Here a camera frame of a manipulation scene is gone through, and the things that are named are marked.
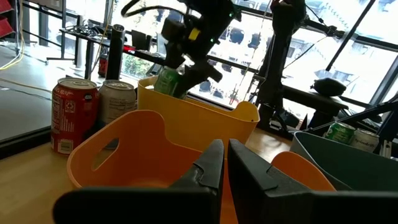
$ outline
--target silver soda can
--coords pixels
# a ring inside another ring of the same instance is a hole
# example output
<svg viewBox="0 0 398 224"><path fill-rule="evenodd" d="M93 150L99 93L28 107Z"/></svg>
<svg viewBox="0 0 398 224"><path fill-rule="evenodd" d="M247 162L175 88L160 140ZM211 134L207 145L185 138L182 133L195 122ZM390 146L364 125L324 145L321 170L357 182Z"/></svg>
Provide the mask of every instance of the silver soda can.
<svg viewBox="0 0 398 224"><path fill-rule="evenodd" d="M119 80L106 80L99 89L99 125L105 127L123 114L133 111L136 104L134 87ZM109 143L107 149L115 149L118 141Z"/></svg>
<svg viewBox="0 0 398 224"><path fill-rule="evenodd" d="M379 144L379 136L370 131L357 129L350 146L366 152L373 152Z"/></svg>

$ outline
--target black tripod stand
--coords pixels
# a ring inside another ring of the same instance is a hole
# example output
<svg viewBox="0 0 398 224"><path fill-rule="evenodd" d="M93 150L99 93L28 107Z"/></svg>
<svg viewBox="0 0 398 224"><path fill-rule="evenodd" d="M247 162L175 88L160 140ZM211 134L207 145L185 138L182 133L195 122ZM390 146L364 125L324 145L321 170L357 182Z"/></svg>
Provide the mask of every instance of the black tripod stand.
<svg viewBox="0 0 398 224"><path fill-rule="evenodd" d="M265 80L259 85L256 101L256 106L260 105L261 117L257 127L267 129L269 120L275 117L282 125L283 130L287 131L285 122L280 117L283 108L281 79L292 35L299 29L305 18L305 2L304 0L289 1L289 3L273 1L271 10L274 36L258 74Z"/></svg>

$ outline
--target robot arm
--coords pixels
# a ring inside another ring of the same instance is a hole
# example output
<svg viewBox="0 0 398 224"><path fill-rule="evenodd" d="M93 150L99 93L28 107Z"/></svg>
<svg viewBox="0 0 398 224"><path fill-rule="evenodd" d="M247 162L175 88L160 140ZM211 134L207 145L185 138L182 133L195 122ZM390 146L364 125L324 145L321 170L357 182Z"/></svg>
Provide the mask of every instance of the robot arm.
<svg viewBox="0 0 398 224"><path fill-rule="evenodd" d="M162 6L152 6L139 9L136 12L127 10L133 7L139 0L132 0L123 9L122 15L129 17L150 9L169 9L177 11L184 16L184 22L166 19L162 35L169 42L166 45L167 56L165 65L170 68L178 68L184 61L184 55L188 55L195 65L185 67L185 75L177 85L174 96L185 93L195 85L207 80L208 77L219 82L222 74L207 63L207 53L215 44L219 44L219 37L226 30L233 19L241 20L241 13L231 0L178 0L189 9L201 14L200 18L184 14L175 9Z"/></svg>

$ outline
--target teal plastic bin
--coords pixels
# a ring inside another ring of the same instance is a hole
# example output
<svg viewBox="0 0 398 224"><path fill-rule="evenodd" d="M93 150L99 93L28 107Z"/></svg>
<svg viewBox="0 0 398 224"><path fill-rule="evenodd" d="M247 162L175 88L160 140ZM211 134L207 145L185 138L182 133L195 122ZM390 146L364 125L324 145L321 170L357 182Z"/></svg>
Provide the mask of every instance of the teal plastic bin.
<svg viewBox="0 0 398 224"><path fill-rule="evenodd" d="M398 191L398 162L309 133L296 132L292 152L316 165L336 190Z"/></svg>

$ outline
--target red soda can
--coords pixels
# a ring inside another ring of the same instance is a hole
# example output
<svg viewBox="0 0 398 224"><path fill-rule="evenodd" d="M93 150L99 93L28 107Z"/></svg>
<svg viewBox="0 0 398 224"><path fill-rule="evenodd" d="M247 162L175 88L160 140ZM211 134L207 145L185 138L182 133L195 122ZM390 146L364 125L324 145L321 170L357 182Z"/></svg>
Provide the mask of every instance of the red soda can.
<svg viewBox="0 0 398 224"><path fill-rule="evenodd" d="M108 68L108 56L106 54L101 54L99 56L99 69L98 69L98 74L100 75L100 77L105 78L107 68Z"/></svg>
<svg viewBox="0 0 398 224"><path fill-rule="evenodd" d="M51 147L69 155L94 126L100 95L96 84L80 78L61 78L52 91Z"/></svg>

